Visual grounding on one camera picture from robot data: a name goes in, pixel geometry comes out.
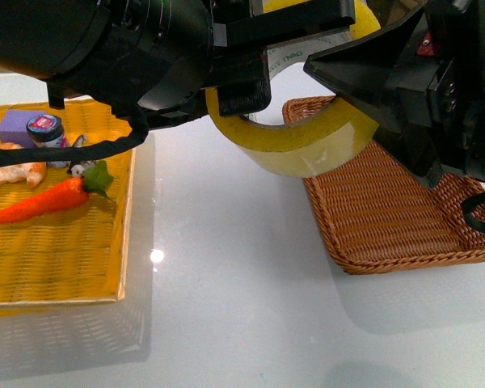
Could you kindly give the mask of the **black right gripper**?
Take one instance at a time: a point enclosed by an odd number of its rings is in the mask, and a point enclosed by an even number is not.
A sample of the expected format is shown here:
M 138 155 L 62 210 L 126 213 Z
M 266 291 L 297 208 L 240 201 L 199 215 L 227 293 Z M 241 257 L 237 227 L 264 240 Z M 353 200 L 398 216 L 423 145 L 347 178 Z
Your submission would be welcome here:
M 485 1 L 417 1 L 304 70 L 375 120 L 374 140 L 422 186 L 485 182 Z

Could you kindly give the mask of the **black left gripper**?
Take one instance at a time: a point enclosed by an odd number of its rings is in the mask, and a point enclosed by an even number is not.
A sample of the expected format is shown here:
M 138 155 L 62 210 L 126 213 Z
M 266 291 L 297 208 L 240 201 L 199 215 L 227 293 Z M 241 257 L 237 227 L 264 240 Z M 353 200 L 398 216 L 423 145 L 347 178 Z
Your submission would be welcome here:
M 262 1 L 152 1 L 141 42 L 158 77 L 138 103 L 169 120 L 197 111 L 217 89 L 221 116 L 261 112 L 271 103 L 269 49 L 349 29 L 351 1 L 300 1 L 266 10 Z

